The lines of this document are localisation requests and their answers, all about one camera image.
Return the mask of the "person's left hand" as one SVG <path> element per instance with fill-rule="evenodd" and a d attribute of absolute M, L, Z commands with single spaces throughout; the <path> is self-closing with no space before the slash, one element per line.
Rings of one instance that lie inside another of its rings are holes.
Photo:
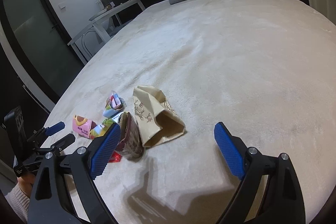
<path fill-rule="evenodd" d="M 30 195 L 34 182 L 35 182 L 35 175 L 31 173 L 26 173 L 18 178 L 18 185 L 21 191 L 24 192 L 26 195 Z"/>

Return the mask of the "cream knit sleeve forearm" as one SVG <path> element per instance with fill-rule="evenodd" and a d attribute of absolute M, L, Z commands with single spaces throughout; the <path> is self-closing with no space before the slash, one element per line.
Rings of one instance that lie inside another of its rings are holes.
<path fill-rule="evenodd" d="M 5 195 L 5 199 L 21 221 L 27 223 L 30 199 L 23 193 L 19 184 L 16 184 L 15 187 Z"/>

